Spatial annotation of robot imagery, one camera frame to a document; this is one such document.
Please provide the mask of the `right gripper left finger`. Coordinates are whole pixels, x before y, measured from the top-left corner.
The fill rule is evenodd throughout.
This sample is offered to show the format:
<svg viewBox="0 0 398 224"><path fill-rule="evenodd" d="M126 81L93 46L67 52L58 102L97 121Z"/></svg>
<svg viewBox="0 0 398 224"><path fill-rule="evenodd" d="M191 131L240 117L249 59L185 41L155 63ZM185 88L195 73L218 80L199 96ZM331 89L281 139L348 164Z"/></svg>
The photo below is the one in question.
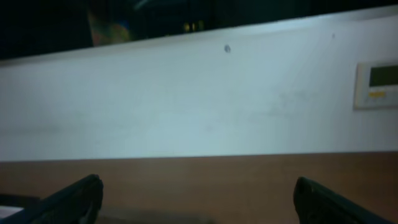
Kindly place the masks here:
<svg viewBox="0 0 398 224"><path fill-rule="evenodd" d="M46 197L1 195L1 205L23 210L1 219L1 224L94 224L103 201L103 182L90 174Z"/></svg>

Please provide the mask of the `pale green plate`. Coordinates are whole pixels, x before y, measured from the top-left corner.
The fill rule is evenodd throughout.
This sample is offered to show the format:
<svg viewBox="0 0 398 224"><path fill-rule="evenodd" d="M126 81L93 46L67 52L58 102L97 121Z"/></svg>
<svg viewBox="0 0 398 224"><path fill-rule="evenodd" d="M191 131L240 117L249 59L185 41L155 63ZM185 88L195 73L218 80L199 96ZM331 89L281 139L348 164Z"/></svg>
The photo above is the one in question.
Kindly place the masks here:
<svg viewBox="0 0 398 224"><path fill-rule="evenodd" d="M0 206L0 219L4 219L6 217L9 217L17 212L22 211L22 207L11 207L11 206L5 206L1 205Z"/></svg>

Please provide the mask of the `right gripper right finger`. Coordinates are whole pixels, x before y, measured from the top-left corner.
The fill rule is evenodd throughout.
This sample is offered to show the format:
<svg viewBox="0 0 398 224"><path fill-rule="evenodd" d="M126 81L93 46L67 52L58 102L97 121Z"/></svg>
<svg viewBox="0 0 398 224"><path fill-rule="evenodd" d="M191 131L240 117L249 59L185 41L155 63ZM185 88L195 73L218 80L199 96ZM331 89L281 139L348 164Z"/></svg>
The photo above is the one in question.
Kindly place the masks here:
<svg viewBox="0 0 398 224"><path fill-rule="evenodd" d="M392 224L306 177L297 179L294 206L300 224Z"/></svg>

